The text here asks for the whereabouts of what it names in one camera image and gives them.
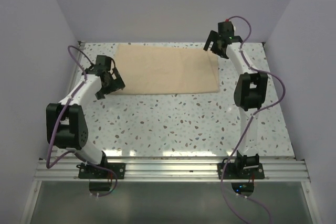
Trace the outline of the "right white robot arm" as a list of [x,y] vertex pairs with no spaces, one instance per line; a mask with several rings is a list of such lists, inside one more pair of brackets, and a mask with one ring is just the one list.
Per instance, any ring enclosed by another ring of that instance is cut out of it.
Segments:
[[234,151],[236,157],[228,163],[226,170],[246,178],[259,166],[257,111],[265,102],[268,75],[258,71],[245,55],[243,40],[235,35],[235,27],[228,19],[218,23],[218,31],[210,32],[204,50],[229,59],[238,73],[234,102],[240,113],[241,140]]

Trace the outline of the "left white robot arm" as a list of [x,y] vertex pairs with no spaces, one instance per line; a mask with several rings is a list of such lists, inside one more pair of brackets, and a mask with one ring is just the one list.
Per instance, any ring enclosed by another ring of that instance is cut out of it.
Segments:
[[109,165],[103,161],[104,152],[89,141],[83,109],[90,99],[104,99],[107,94],[125,88],[115,61],[98,55],[95,64],[83,70],[78,84],[58,103],[46,107],[47,141],[49,149],[46,167],[53,167],[68,153],[77,155],[92,164],[90,171],[97,178],[104,178]]

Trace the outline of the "beige cloth wrap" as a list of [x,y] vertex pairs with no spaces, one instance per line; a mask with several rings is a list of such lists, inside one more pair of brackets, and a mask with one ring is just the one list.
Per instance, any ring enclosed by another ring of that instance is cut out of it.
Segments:
[[219,91],[217,56],[203,49],[120,44],[114,60],[125,84],[119,95]]

